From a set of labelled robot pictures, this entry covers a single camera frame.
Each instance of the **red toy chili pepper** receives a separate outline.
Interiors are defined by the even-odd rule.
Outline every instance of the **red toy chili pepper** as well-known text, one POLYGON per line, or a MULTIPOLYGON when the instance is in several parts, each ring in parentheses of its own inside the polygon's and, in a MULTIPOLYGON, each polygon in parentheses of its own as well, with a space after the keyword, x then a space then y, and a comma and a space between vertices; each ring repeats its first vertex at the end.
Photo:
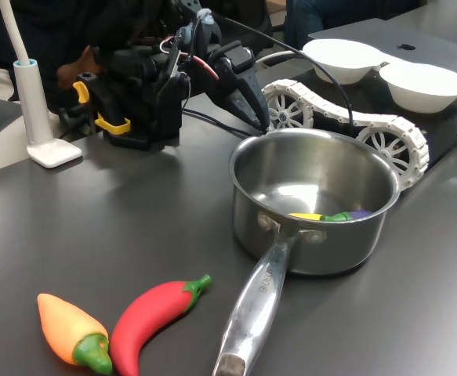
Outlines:
POLYGON ((191 282, 168 282, 132 302, 118 320, 110 340, 111 359, 122 376, 139 376, 138 358, 144 343, 190 309, 203 288, 211 283, 208 275, 191 282))

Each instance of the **red wire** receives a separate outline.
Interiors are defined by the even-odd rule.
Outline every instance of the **red wire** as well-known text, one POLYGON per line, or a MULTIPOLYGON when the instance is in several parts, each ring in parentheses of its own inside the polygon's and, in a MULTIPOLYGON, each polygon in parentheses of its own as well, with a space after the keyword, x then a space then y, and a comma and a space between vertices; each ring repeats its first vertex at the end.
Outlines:
MULTIPOLYGON (((172 38, 174 38, 174 37, 171 35, 171 36, 165 38, 165 39, 160 43, 160 50, 161 50, 163 53, 169 54, 169 51, 165 51, 165 50, 164 50, 163 45, 164 45, 165 43, 167 43, 168 41, 170 41, 172 38)), ((188 54, 187 54, 186 52, 180 52, 180 56, 182 56, 182 57, 187 57, 188 54)), ((215 71, 214 71, 214 70, 213 70, 204 60, 202 60, 202 59, 201 59, 200 57, 198 57, 198 56, 194 56, 194 60, 195 60, 197 63, 199 63, 200 65, 202 65, 202 67, 205 68, 205 69, 209 72, 209 74, 211 74, 211 75, 214 77, 214 79, 215 79, 216 81, 219 81, 219 76, 218 76, 218 74, 217 74, 217 73, 216 73, 216 72, 215 72, 215 71)))

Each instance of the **saucepan handle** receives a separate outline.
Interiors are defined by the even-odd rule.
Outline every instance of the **saucepan handle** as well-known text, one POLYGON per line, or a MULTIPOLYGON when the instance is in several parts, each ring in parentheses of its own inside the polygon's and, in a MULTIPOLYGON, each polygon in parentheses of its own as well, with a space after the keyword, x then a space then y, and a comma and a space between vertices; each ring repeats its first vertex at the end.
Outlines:
POLYGON ((213 376, 245 376, 267 338, 297 238, 275 231, 274 243, 252 271, 228 319, 213 376))

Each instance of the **saucepan rim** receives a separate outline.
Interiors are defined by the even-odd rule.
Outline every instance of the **saucepan rim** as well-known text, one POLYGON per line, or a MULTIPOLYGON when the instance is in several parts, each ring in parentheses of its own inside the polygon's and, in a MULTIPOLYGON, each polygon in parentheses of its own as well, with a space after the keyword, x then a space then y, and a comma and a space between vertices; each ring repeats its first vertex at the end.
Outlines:
POLYGON ((399 183, 399 178, 398 178, 397 173, 394 171, 394 168, 392 168, 392 166, 390 166, 390 164, 385 160, 385 157, 379 151, 377 151, 376 149, 374 149, 374 148, 372 148, 372 147, 370 147, 370 146, 368 146, 368 145, 366 145, 364 143, 358 142, 356 139, 354 139, 352 137, 341 135, 339 133, 328 132, 328 131, 323 131, 323 130, 319 130, 319 129, 312 129, 312 128, 278 129, 278 130, 269 132, 266 135, 254 136, 254 137, 249 137, 249 138, 245 139, 244 141, 242 141, 241 143, 238 144, 238 146, 235 148, 235 150, 230 155, 230 176, 231 176, 232 181, 234 182, 234 185, 237 187, 237 189, 240 190, 249 200, 251 200, 255 204, 259 205, 265 211, 270 212, 270 213, 275 214, 275 215, 279 215, 279 216, 284 217, 286 219, 291 219, 293 221, 303 222, 303 223, 321 223, 321 224, 327 223, 328 225, 332 225, 332 226, 337 226, 338 225, 339 226, 339 225, 347 224, 347 223, 363 222, 363 221, 369 220, 371 218, 375 218, 378 215, 381 215, 384 212, 388 211, 397 202, 397 200, 398 200, 398 198, 399 198, 399 196, 401 194, 401 185, 399 183), (293 215, 280 213, 279 211, 276 211, 276 210, 270 208, 269 206, 267 206, 267 205, 263 204, 262 202, 256 200, 244 188, 242 188, 242 185, 238 182, 237 176, 235 176, 235 161, 238 159, 238 156, 240 155, 241 151, 244 148, 248 147, 249 144, 257 143, 263 137, 268 137, 268 136, 271 137, 272 135, 276 135, 276 134, 279 134, 279 133, 295 133, 297 135, 298 134, 304 134, 304 135, 313 134, 313 135, 316 135, 316 136, 327 137, 327 138, 335 137, 337 139, 341 139, 341 140, 346 141, 348 143, 355 144, 355 146, 360 147, 361 149, 364 149, 364 150, 368 151, 369 153, 371 153, 375 157, 377 157, 379 162, 382 165, 385 166, 385 168, 387 169, 388 172, 390 172, 390 177, 391 177, 391 179, 393 180, 393 183, 394 183, 393 184, 393 190, 392 190, 392 197, 387 201, 387 203, 385 205, 383 205, 382 208, 380 208, 379 210, 375 211, 374 213, 372 213, 372 214, 370 214, 368 216, 365 216, 365 217, 359 218, 359 219, 351 219, 351 220, 340 221, 340 222, 323 222, 323 221, 317 221, 317 220, 314 220, 314 219, 298 218, 298 217, 295 217, 293 215))

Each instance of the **stainless steel saucepan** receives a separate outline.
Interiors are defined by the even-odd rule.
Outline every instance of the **stainless steel saucepan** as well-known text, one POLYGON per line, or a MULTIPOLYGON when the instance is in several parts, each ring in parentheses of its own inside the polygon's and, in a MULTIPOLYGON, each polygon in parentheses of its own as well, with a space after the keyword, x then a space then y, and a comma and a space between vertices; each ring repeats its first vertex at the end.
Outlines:
POLYGON ((350 137, 284 129, 242 142, 230 158, 234 233, 260 257, 230 315, 214 376, 245 376, 263 347, 285 272, 322 276, 353 269, 371 254, 386 211, 399 198, 383 156, 350 137), (290 213, 370 211, 344 222, 290 213))

